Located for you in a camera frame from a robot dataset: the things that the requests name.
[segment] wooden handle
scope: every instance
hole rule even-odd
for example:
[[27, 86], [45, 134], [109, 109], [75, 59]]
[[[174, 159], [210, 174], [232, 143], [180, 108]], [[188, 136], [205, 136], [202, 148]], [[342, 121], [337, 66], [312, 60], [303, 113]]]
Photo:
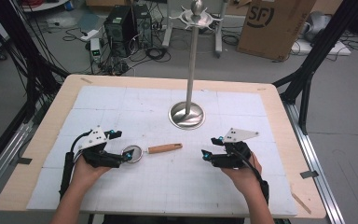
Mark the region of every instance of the wooden handle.
[[172, 150], [176, 150], [179, 148], [182, 148], [182, 143], [176, 143], [176, 144], [168, 144], [168, 145], [163, 145], [163, 146], [157, 146], [157, 147], [150, 147], [147, 152], [149, 154], [153, 154], [153, 153], [159, 153], [159, 152], [165, 152], [165, 151], [172, 151]]

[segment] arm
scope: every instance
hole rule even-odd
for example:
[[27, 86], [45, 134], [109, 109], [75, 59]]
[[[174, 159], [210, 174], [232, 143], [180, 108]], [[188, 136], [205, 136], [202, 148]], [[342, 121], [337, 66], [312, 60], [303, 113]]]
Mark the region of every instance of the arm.
[[50, 224], [77, 223], [78, 213], [84, 195], [109, 167], [94, 168], [86, 163], [83, 156], [76, 162], [74, 174], [68, 190], [63, 195], [60, 204]]
[[[251, 156], [249, 161], [261, 174], [262, 168], [260, 163], [258, 163], [255, 154]], [[242, 193], [243, 197], [248, 203], [251, 223], [274, 223], [269, 211], [269, 206], [264, 199], [260, 184], [257, 181], [253, 171], [249, 168], [242, 168], [239, 170], [222, 168], [222, 171], [231, 178], [235, 187], [240, 191], [240, 193]]]

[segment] person's right hand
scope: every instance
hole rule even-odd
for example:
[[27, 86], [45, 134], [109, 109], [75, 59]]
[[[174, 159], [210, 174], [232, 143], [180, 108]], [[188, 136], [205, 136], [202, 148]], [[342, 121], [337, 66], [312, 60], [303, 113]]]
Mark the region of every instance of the person's right hand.
[[[254, 153], [252, 153], [249, 162], [254, 166], [258, 173], [261, 174], [262, 167]], [[222, 171], [231, 178], [235, 187], [245, 197], [249, 194], [252, 194], [252, 192], [255, 190], [260, 190], [260, 184], [255, 177], [255, 173], [249, 167], [243, 167], [240, 169], [222, 168]]]

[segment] hand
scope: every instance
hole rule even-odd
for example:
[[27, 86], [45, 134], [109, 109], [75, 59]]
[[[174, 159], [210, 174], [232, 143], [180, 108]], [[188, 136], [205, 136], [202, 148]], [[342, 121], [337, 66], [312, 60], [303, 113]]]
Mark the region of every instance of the hand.
[[94, 168], [90, 164], [86, 163], [83, 156], [77, 159], [75, 164], [74, 175], [70, 188], [76, 188], [86, 193], [94, 183], [100, 178], [101, 175], [109, 171], [110, 167], [97, 167]]
[[[254, 153], [252, 153], [252, 156], [249, 158], [249, 162], [261, 174], [262, 167]], [[245, 197], [255, 192], [255, 190], [260, 190], [260, 184], [255, 177], [255, 173], [249, 167], [243, 167], [237, 170], [222, 168], [222, 171], [231, 178], [237, 190]]]

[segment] metal pole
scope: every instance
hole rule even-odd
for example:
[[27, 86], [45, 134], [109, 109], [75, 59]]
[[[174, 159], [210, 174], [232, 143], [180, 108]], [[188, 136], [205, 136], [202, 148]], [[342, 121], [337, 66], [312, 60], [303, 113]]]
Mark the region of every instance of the metal pole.
[[190, 63], [188, 66], [188, 82], [187, 82], [187, 96], [186, 96], [186, 114], [190, 113], [191, 95], [193, 93], [194, 70], [196, 67], [197, 42], [199, 37], [199, 27], [193, 26], [191, 35], [191, 50]]

